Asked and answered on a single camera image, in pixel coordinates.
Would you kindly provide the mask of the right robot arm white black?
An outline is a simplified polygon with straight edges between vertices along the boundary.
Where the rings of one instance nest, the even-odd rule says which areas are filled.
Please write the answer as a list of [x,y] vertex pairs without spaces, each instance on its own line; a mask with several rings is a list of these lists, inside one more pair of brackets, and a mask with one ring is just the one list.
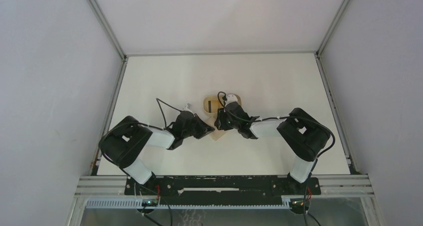
[[294,194],[301,194],[308,188],[318,158],[335,138],[331,130],[319,123],[301,108],[294,108],[288,116],[261,118],[249,116],[237,102],[231,102],[218,109],[214,126],[218,130],[235,129],[246,139],[282,137],[295,154],[294,165],[288,173],[288,187]]

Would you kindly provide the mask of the beige oval tray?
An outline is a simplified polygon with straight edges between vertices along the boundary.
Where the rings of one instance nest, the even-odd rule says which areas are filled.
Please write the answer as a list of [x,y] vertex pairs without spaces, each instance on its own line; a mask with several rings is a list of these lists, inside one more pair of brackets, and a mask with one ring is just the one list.
[[220,95],[209,95],[203,100],[204,113],[209,117],[217,117],[218,110],[223,108],[222,104],[226,104],[226,97],[235,97],[238,104],[242,105],[241,97],[237,94],[220,94]]

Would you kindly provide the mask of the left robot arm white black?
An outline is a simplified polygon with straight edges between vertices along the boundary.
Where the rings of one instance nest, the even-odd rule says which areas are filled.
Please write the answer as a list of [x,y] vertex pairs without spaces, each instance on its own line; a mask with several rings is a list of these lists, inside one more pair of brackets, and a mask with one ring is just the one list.
[[100,139],[98,148],[103,158],[131,177],[137,182],[137,189],[148,195],[156,188],[156,175],[139,158],[144,147],[174,150],[186,138],[201,139],[213,131],[214,127],[187,110],[181,111],[176,120],[165,128],[127,116]]

